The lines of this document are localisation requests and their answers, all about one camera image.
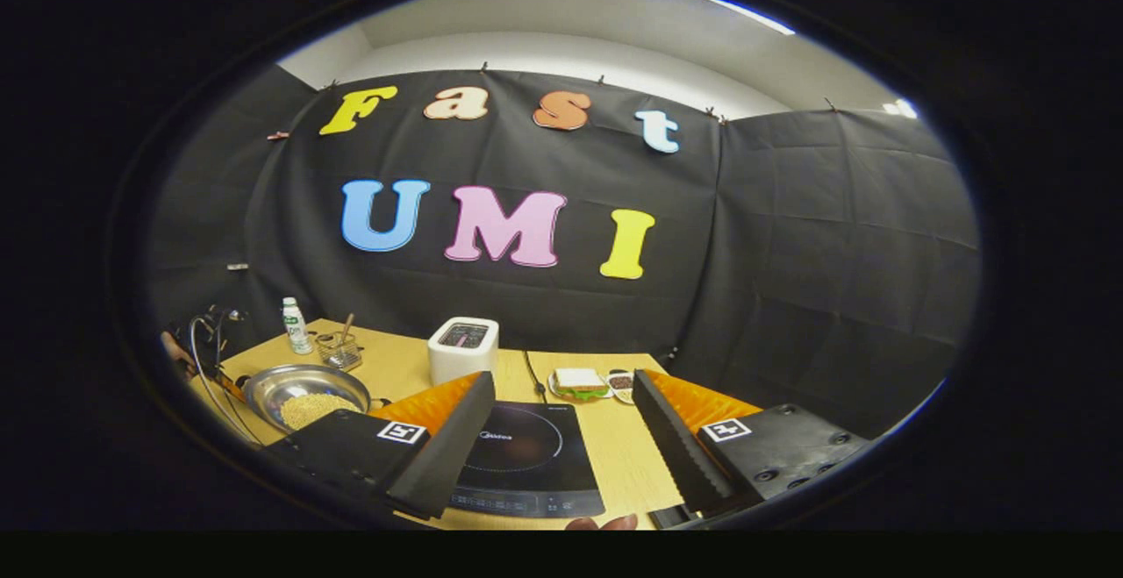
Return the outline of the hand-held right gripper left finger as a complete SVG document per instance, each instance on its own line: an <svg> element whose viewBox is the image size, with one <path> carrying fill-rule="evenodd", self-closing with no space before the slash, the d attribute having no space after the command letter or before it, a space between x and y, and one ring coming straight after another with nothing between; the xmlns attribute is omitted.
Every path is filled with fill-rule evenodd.
<svg viewBox="0 0 1123 578"><path fill-rule="evenodd" d="M369 413L334 410L264 453L350 510L437 519L494 402L477 371Z"/></svg>

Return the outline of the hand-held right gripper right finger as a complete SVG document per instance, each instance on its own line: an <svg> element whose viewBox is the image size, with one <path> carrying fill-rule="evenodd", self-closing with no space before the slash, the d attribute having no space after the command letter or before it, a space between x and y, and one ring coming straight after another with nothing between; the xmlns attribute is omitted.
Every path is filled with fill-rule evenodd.
<svg viewBox="0 0 1123 578"><path fill-rule="evenodd" d="M869 439L794 403L751 403L673 375L639 369L633 401L690 511L706 517L818 481Z"/></svg>

